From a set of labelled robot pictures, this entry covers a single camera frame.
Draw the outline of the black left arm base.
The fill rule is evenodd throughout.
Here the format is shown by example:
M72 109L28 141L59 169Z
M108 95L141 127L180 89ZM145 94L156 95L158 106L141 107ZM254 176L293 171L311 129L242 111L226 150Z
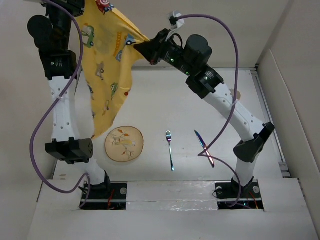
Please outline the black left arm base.
M85 181L79 208L81 210L107 210L122 211L127 208L127 182L110 181L108 174L105 174L104 182L100 185L89 185Z

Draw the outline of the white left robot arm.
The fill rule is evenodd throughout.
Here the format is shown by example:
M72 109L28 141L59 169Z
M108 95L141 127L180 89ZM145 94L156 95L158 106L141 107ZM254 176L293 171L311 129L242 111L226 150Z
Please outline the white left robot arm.
M75 165L90 178L89 186L100 198L111 194L108 174L93 159L94 147L89 138L81 139L77 126L75 92L82 58L69 50L71 26L83 15L83 0L43 0L45 15L33 16L27 24L39 50L44 75L51 90L52 105L45 113L53 115L51 141L45 151L55 159Z

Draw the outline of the yellow vehicle print cloth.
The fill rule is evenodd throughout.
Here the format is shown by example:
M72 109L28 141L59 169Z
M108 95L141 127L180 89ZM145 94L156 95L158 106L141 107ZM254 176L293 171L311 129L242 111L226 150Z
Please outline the yellow vehicle print cloth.
M77 18L83 41L81 61L91 94L94 132L104 134L132 88L132 66L143 56L134 45L149 39L108 0L85 1Z

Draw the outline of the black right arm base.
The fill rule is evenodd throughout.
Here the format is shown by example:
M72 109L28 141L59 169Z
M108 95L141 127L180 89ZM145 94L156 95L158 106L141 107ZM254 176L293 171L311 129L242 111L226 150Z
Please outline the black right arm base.
M215 181L212 196L217 200L218 210L264 210L262 194L257 180L241 187L233 179Z

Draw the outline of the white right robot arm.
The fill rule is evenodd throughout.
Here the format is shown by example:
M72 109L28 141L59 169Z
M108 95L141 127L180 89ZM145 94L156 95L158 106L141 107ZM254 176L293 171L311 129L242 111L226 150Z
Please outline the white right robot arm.
M233 149L237 162L231 191L243 197L249 192L257 158L275 127L271 122L257 119L233 98L223 78L207 64L212 48L204 37L193 34L185 46L179 46L167 38L168 34L169 30L163 29L152 40L136 44L134 48L151 65L164 61L187 75L189 89L214 107L236 130L240 142Z

